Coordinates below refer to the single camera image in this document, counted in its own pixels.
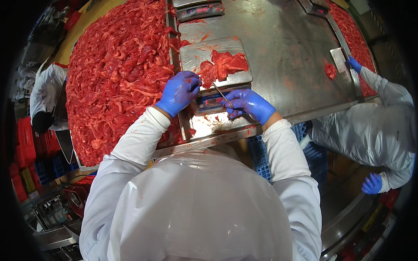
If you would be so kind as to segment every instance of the meat scraps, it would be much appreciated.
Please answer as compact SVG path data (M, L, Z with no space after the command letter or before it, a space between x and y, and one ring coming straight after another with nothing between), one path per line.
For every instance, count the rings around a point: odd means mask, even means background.
M228 74L234 74L239 71L248 71L248 63L243 53L237 53L234 56L229 52L218 53L212 50L212 63L204 61L200 64L200 78L203 81L203 87L209 89L212 81L224 81Z
M328 63L326 59L324 59L324 61L325 61L325 66L324 66L325 73L331 80L334 80L334 78L337 76L337 70L335 69L334 64Z
M67 112L74 149L86 166L101 162L173 75L165 2L128 0L92 23L72 52ZM182 142L178 118L160 142Z
M375 66L373 65L372 58L370 57L369 49L367 48L363 36L350 14L329 0L326 0L326 3L331 8L329 12L342 32L342 35L344 36L344 39L350 49L351 56L362 66L365 66L371 71L375 71ZM377 93L367 85L360 74L359 77L363 96L368 97L376 95Z

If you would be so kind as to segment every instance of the knife blade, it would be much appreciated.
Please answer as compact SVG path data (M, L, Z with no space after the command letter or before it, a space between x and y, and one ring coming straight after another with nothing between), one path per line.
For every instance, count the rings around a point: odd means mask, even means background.
M215 87L215 89L222 95L222 97L225 99L225 101L229 102L229 104L231 105L231 107L233 109L234 105L232 105L232 103L227 98L225 98L224 94L221 92L221 90L219 90L218 86L216 86L216 84L212 80L210 80L210 81L212 82L213 87Z

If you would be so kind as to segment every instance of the gloved hand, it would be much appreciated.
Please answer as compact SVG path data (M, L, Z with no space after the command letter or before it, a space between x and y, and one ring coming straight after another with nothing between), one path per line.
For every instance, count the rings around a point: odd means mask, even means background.
M353 67L353 69L356 72L360 73L360 71L362 69L362 65L359 64L359 62L356 61L356 59L354 59L353 57L351 57L351 56L348 56L348 57L350 57L350 59L347 62L351 65L351 67Z
M181 71L168 80L161 100L155 106L175 117L191 101L196 99L202 81L191 71Z
M225 98L227 98L234 106L232 108L225 99L221 100L221 105L227 108L228 117L230 119L241 116L245 111L253 119L264 125L276 111L268 101L250 89L233 90L228 93Z
M370 173L370 178L363 182L362 191L366 194L377 194L382 189L382 177L376 173Z

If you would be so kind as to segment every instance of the piece of raw meat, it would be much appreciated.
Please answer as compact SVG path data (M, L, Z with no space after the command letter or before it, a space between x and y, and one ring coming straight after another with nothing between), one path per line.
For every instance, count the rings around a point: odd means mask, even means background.
M243 53L237 53L234 56L229 53L218 53L212 50L211 60L200 64L200 79L203 81L203 87L209 89L212 81L224 81L228 74L234 74L239 71L248 71L248 63Z
M324 59L324 61L325 61L325 66L324 66L325 73L331 80L334 80L334 78L337 76L337 70L335 69L334 64L328 63L326 59Z
M128 0L93 22L70 57L67 112L74 149L86 166L100 163L174 75L165 1ZM178 118L160 142L182 143Z
M345 10L342 10L333 2L326 0L326 3L331 8L329 12L331 13L339 29L341 30L342 35L344 36L344 39L350 49L351 56L356 59L362 66L365 66L374 72L375 66L373 65L372 58L370 57L369 49L367 48L367 45L356 23L353 21L353 18L349 13L347 13ZM360 87L364 97L377 94L367 85L360 74L359 78Z

